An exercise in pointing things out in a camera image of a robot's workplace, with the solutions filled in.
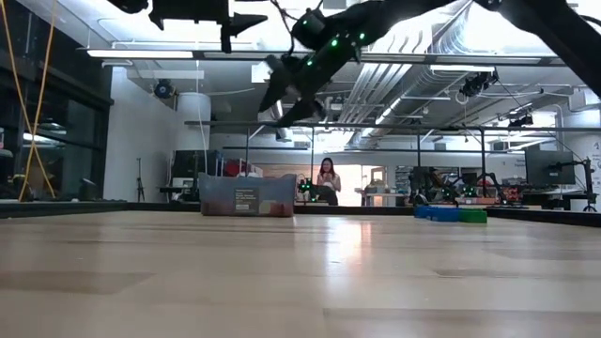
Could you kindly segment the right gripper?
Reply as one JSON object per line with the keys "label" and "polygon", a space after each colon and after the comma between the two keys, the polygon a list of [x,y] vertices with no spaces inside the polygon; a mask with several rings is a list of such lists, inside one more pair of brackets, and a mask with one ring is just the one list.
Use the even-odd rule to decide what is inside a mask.
{"label": "right gripper", "polygon": [[327,84],[349,60],[361,62],[361,46],[356,43],[330,43],[312,54],[296,57],[292,54],[270,54],[265,63],[271,70],[267,91],[258,111],[264,112],[285,96],[298,101],[278,121],[277,126],[287,128],[304,119],[325,119],[325,109],[319,100],[309,100]]}

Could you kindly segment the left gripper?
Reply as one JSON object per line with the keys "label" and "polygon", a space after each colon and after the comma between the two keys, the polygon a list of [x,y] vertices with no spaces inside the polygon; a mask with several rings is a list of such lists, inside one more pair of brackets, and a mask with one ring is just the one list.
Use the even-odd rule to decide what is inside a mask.
{"label": "left gripper", "polygon": [[[229,18],[228,0],[152,0],[148,14],[152,22],[163,20],[192,20],[221,23]],[[232,53],[230,36],[236,37],[244,30],[265,22],[269,17],[259,14],[235,13],[221,24],[221,50]]]}

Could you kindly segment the large blue toy block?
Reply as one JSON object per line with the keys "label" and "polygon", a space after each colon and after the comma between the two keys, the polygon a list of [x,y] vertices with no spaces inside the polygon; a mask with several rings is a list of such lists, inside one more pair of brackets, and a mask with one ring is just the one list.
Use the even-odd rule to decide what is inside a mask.
{"label": "large blue toy block", "polygon": [[428,210],[427,218],[433,222],[458,223],[460,211],[457,207],[432,207]]}

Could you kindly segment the person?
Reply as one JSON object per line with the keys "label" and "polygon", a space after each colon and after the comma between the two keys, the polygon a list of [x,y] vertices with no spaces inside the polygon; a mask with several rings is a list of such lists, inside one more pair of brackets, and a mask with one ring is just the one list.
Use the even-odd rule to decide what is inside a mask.
{"label": "person", "polygon": [[337,193],[342,190],[341,178],[334,170],[331,158],[325,158],[317,175],[317,195],[328,203],[329,206],[338,205]]}

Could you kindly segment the ceiling light strip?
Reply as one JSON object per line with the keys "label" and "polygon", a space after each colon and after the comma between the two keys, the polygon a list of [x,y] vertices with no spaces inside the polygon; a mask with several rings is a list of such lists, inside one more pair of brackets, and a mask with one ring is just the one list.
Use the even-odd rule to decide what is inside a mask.
{"label": "ceiling light strip", "polygon": [[473,65],[430,65],[432,71],[457,71],[457,72],[493,72],[494,66],[473,66]]}
{"label": "ceiling light strip", "polygon": [[176,50],[87,50],[87,54],[107,59],[193,59],[191,51]]}

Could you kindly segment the white cylindrical tank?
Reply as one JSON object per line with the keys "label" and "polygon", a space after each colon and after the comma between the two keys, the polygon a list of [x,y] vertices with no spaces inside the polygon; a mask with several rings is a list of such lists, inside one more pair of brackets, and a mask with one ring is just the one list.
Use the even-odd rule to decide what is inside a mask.
{"label": "white cylindrical tank", "polygon": [[185,92],[177,98],[177,130],[175,150],[207,150],[210,126],[211,100],[203,93]]}

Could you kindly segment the dark background screen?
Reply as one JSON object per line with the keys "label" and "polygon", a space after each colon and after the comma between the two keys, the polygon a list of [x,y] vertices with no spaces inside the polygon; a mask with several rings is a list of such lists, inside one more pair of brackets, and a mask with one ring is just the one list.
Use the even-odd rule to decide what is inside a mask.
{"label": "dark background screen", "polygon": [[223,154],[218,150],[176,150],[171,166],[171,177],[194,178],[206,173],[218,176],[222,169]]}

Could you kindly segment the grey translucent plastic bin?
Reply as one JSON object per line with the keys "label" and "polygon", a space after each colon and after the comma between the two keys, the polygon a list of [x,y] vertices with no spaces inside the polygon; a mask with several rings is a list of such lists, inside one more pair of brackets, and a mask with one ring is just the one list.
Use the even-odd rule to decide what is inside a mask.
{"label": "grey translucent plastic bin", "polygon": [[201,213],[205,216],[292,217],[297,176],[198,177]]}

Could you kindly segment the black tripod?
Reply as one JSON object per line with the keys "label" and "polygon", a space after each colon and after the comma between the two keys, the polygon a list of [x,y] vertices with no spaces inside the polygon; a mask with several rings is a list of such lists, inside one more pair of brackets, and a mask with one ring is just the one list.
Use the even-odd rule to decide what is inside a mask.
{"label": "black tripod", "polygon": [[136,177],[137,202],[141,203],[141,202],[146,201],[145,188],[144,188],[143,180],[142,180],[141,158],[137,158],[136,162],[137,162],[137,177]]}

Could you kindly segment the green toy block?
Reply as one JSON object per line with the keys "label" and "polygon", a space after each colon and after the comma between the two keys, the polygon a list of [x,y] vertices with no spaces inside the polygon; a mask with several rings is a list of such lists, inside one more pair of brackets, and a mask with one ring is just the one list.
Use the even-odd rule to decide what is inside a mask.
{"label": "green toy block", "polygon": [[461,208],[458,217],[462,223],[487,223],[487,213],[484,209]]}

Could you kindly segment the black computer monitor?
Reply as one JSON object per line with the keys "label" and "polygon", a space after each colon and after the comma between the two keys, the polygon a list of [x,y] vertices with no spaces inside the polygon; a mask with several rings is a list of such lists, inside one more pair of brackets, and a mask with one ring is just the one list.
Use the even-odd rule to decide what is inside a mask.
{"label": "black computer monitor", "polygon": [[534,186],[574,185],[576,177],[573,161],[571,152],[527,149],[527,182]]}

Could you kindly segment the black monitor stand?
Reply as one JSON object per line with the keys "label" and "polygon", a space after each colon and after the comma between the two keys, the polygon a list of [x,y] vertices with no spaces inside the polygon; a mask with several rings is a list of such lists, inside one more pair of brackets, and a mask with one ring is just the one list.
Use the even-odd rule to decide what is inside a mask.
{"label": "black monitor stand", "polygon": [[585,175],[585,195],[587,200],[587,206],[583,209],[584,212],[596,212],[597,209],[594,206],[596,204],[597,194],[593,191],[593,172],[592,161],[589,158],[581,161],[557,161],[548,166],[549,170],[561,171],[567,166],[582,166]]}

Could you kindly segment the background black metal frame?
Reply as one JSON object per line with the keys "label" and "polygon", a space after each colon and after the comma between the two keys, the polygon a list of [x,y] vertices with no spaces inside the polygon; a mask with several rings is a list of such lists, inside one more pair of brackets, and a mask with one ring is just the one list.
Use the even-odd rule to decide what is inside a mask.
{"label": "background black metal frame", "polygon": [[287,128],[280,128],[277,126],[277,121],[205,121],[201,122],[201,125],[208,125],[212,127],[243,127],[243,128],[254,128],[257,127],[261,129],[265,128],[274,128],[274,129],[290,129],[290,128],[307,128],[312,131],[315,129],[340,129],[340,130],[350,130],[357,131],[359,133],[366,132],[368,137],[374,134],[379,130],[401,130],[401,131],[415,131],[415,135],[426,136],[426,134],[430,131],[439,131],[439,132],[464,132],[470,133],[472,131],[477,131],[478,135],[475,136],[476,140],[482,142],[480,145],[480,150],[476,151],[476,154],[480,154],[482,170],[486,170],[485,164],[485,133],[487,131],[515,131],[515,132],[523,132],[523,131],[533,131],[537,133],[538,131],[542,133],[561,133],[561,132],[581,132],[581,133],[597,133],[601,134],[601,127],[491,127],[491,126],[476,126],[476,125],[421,125],[421,124],[386,124],[386,123],[318,123],[318,122],[307,122],[307,121],[298,121],[295,122],[292,126]]}

